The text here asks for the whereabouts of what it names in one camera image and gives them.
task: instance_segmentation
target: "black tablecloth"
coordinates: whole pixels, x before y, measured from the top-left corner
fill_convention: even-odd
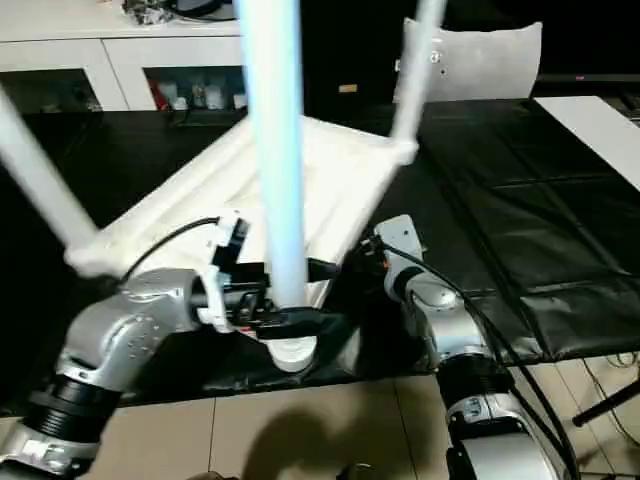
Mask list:
[[[337,112],[329,120],[386,134],[392,113]],[[41,115],[28,123],[105,226],[238,119],[127,112]],[[410,214],[428,247],[425,259],[467,291],[524,362],[640,349],[638,192],[530,101],[430,105],[419,140],[415,162],[399,171],[371,225]],[[0,405],[15,413],[51,372],[75,313],[106,291],[75,278],[62,246],[4,171],[0,182]],[[278,371],[264,347],[242,335],[206,330],[164,345],[125,401],[428,373],[424,345],[403,328],[379,272],[357,255],[345,262],[326,307],[343,312],[344,321],[320,336],[316,360],[300,374]],[[345,356],[356,329],[359,353]]]

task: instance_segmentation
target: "shelf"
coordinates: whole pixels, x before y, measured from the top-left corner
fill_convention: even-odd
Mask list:
[[[237,21],[196,23],[172,20],[140,26],[118,1],[7,0],[0,6],[0,42],[129,37],[239,36]]]
[[[21,114],[102,110],[82,69],[0,72],[0,82]]]

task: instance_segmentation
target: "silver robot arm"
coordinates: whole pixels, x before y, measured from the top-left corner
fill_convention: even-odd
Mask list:
[[[382,242],[422,260],[422,246],[408,215],[378,224]],[[446,281],[385,251],[385,289],[402,303],[405,321],[422,336],[447,408],[452,447],[450,478],[557,480],[518,400],[511,377],[488,348],[482,325]]]
[[[154,270],[82,311],[55,380],[32,394],[28,414],[0,447],[0,479],[86,473],[121,395],[156,349],[173,334],[201,327],[191,305],[196,290],[202,286],[193,270]]]

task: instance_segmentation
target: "white cabinet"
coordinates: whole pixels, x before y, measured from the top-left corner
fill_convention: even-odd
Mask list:
[[[141,26],[115,0],[54,3],[0,1],[0,83],[23,112],[154,110],[158,84],[190,107],[206,108],[194,95],[205,86],[209,107],[242,103],[233,101],[244,92],[237,21]]]
[[[91,96],[103,110],[129,109],[98,39],[0,42],[0,83],[27,112]]]
[[[173,86],[190,105],[193,88],[213,84],[211,88],[224,97],[223,109],[233,109],[234,95],[244,91],[239,36],[105,39],[103,43],[131,110],[156,109],[150,84]]]

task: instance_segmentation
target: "white fabric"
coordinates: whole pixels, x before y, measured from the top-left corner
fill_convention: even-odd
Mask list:
[[[418,22],[405,19],[405,45]],[[428,101],[526,98],[538,74],[542,23],[517,30],[452,32],[434,39]]]
[[[302,117],[306,254],[340,264],[394,176],[414,148],[386,137]],[[85,244],[71,245],[65,260],[79,273],[121,275],[152,244],[181,225],[237,211],[249,222],[240,261],[266,261],[256,146],[245,119],[182,167],[163,185]],[[220,231],[185,233],[158,250],[139,272],[194,268],[211,259]],[[310,284],[307,298],[322,305],[327,282]]]

